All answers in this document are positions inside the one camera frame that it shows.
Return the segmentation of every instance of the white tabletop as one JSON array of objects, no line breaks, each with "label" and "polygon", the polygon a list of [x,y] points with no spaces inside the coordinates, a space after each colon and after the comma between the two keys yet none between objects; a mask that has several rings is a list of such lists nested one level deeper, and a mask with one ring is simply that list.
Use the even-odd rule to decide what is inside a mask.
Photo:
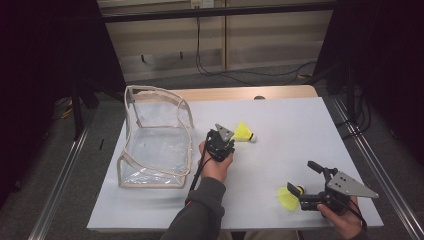
[{"label": "white tabletop", "polygon": [[[324,177],[307,167],[308,160],[361,178],[321,98],[189,102],[195,131],[193,165],[181,189],[118,187],[116,161],[124,147],[125,127],[92,212],[88,228],[102,232],[165,230],[184,205],[197,168],[197,145],[219,123],[235,129],[244,121],[257,135],[256,143],[236,143],[234,162],[225,182],[222,229],[310,229],[328,227],[319,212],[286,210],[277,190],[287,182],[306,193],[324,190]],[[382,226],[370,199],[359,198],[370,227]]]}]

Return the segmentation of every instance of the aluminum rail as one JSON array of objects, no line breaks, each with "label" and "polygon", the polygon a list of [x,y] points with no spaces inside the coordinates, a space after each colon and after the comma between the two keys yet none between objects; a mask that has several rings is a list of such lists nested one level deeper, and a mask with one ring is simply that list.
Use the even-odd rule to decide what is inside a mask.
[{"label": "aluminum rail", "polygon": [[84,145],[85,139],[88,135],[88,130],[91,127],[95,114],[96,110],[90,110],[87,116],[87,124],[85,125],[80,137],[74,141],[63,165],[62,171],[56,180],[56,184],[54,185],[42,212],[38,216],[37,222],[35,223],[28,240],[43,240],[46,237],[47,231],[59,206],[60,199],[62,198],[68,179],[72,173],[72,169],[74,168],[79,153]]},{"label": "aluminum rail", "polygon": [[[333,103],[344,121],[348,120],[348,115],[346,114],[347,108],[344,105],[343,101],[340,98],[333,99]],[[358,132],[359,128],[356,125],[351,123],[346,123],[350,133]],[[380,183],[383,191],[386,193],[387,198],[392,204],[394,210],[408,231],[411,239],[420,240],[424,239],[424,231],[421,226],[421,223],[414,214],[414,211],[403,198],[402,194],[393,184],[388,173],[381,165],[380,160],[375,155],[374,151],[371,149],[367,140],[365,139],[362,133],[353,136],[356,144],[358,145],[359,150],[362,152],[365,160],[367,161],[371,171],[374,173],[377,181]]]}]

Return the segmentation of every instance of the transparent plastic container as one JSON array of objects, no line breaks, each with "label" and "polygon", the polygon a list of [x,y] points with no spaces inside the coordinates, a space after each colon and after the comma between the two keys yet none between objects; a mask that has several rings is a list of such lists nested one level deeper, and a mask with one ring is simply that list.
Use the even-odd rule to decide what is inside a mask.
[{"label": "transparent plastic container", "polygon": [[126,143],[118,159],[120,187],[183,187],[190,172],[190,107],[170,91],[149,86],[125,90]]}]

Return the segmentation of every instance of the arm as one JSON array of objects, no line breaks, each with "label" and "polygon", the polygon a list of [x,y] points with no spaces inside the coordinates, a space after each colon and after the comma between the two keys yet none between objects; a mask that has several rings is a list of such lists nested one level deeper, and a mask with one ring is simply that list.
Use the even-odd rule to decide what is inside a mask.
[{"label": "arm", "polygon": [[[358,206],[358,199],[356,197],[351,197],[351,200],[356,205],[352,202],[349,202],[349,207],[352,209],[357,209],[356,206]],[[350,211],[347,211],[343,215],[339,216],[324,204],[319,204],[317,208],[324,217],[326,217],[334,224],[334,228],[341,239],[369,239],[366,232],[362,229],[361,220]]]},{"label": "arm", "polygon": [[[203,152],[204,142],[199,146]],[[208,161],[201,173],[199,187],[189,193],[187,205],[177,214],[161,239],[217,239],[221,229],[227,169],[233,161],[230,154],[223,162]]]}]

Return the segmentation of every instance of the shuttlecock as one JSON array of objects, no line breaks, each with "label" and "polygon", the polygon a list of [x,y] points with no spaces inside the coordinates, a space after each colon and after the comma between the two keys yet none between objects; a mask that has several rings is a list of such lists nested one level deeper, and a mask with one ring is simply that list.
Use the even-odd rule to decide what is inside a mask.
[{"label": "shuttlecock", "polygon": [[244,122],[240,122],[234,131],[233,139],[236,142],[255,142],[256,135],[250,131]]},{"label": "shuttlecock", "polygon": [[[300,194],[305,193],[304,189],[301,186],[297,186],[296,188],[299,189]],[[278,200],[280,200],[281,205],[283,205],[283,207],[287,208],[290,211],[295,210],[299,203],[299,199],[295,195],[293,195],[287,189],[287,187],[279,188],[277,192],[277,197]]]}]

